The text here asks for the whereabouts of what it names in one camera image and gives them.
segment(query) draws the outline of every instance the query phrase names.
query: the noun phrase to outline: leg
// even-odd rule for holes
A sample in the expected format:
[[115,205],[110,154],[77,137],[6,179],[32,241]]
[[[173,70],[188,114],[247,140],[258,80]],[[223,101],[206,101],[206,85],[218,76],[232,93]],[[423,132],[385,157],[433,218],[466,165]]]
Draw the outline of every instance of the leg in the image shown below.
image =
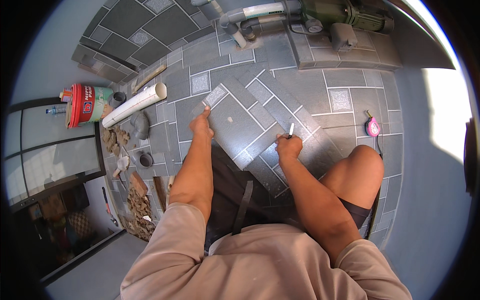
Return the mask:
[[356,206],[371,209],[382,185],[384,163],[371,147],[360,145],[320,178],[320,183]]

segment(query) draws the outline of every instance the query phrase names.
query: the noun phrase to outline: white marker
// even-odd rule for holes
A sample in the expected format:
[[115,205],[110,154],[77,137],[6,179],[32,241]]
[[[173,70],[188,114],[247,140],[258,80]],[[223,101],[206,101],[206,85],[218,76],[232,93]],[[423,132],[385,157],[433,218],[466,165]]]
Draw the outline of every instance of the white marker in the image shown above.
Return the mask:
[[292,125],[290,126],[290,132],[288,133],[288,138],[291,138],[292,137],[292,134],[293,134],[293,127],[295,126],[295,123],[292,123]]

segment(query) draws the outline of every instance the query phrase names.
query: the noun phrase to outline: beige t-shirt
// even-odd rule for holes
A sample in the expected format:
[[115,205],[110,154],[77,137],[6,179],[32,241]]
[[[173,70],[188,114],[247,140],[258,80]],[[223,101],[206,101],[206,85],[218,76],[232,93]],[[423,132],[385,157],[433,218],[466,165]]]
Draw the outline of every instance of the beige t-shirt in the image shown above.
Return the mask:
[[377,247],[356,240],[335,268],[305,232],[253,225],[214,243],[204,257],[198,208],[169,205],[123,280],[123,299],[411,299]]

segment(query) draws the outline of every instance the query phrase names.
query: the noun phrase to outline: plastic water bottle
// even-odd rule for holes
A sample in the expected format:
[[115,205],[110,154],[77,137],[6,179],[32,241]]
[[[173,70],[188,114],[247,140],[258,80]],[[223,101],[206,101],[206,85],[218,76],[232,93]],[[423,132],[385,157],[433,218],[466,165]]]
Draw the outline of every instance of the plastic water bottle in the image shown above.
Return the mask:
[[53,106],[52,109],[46,109],[46,111],[45,111],[46,114],[51,113],[52,115],[64,114],[66,112],[67,112],[67,107],[66,106],[64,106],[64,107]]

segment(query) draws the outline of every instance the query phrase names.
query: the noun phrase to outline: brick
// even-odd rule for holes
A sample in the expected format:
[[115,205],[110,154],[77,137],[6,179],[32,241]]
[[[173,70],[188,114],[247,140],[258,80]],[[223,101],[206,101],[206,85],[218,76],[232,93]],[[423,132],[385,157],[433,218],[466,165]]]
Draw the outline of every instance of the brick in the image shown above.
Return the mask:
[[143,181],[142,177],[138,175],[137,171],[133,171],[130,175],[130,184],[137,190],[140,197],[147,195],[148,187]]

